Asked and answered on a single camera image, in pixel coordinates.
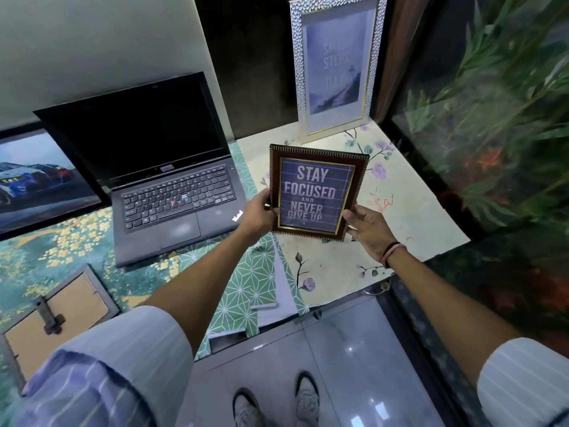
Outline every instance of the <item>white wall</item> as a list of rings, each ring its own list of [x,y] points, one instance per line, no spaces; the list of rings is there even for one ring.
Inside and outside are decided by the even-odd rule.
[[[0,0],[0,130],[32,110],[204,71],[233,138],[194,0]]]

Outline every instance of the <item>hand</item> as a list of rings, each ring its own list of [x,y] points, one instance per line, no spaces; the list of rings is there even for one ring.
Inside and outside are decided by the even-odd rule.
[[[275,217],[281,212],[279,208],[265,209],[270,190],[266,188],[247,201],[245,212],[237,229],[243,234],[249,245],[255,244],[269,230],[273,229]]]
[[[355,228],[348,228],[348,233],[364,246],[372,259],[381,262],[385,249],[397,241],[383,215],[361,205],[356,205],[355,213],[345,209],[342,215]]]

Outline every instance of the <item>foot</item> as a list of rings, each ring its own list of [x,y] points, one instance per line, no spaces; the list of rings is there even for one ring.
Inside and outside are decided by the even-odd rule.
[[[302,372],[296,380],[296,419],[309,426],[318,426],[320,396],[312,375]]]
[[[233,397],[233,418],[236,427],[262,427],[265,424],[257,399],[246,388],[238,389]]]

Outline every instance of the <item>touchpad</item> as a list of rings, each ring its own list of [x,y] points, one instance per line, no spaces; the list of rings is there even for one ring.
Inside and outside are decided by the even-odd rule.
[[[163,222],[157,229],[160,233],[160,247],[163,249],[193,240],[202,234],[195,213]]]

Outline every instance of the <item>wrist bracelet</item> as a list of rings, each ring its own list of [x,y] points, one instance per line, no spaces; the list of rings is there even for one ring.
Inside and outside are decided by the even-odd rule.
[[[388,264],[388,259],[391,256],[391,254],[394,251],[396,251],[399,247],[407,249],[405,244],[399,242],[391,243],[390,245],[388,245],[388,248],[385,249],[385,253],[383,254],[383,258],[381,258],[381,265],[383,265],[385,268],[391,268]]]

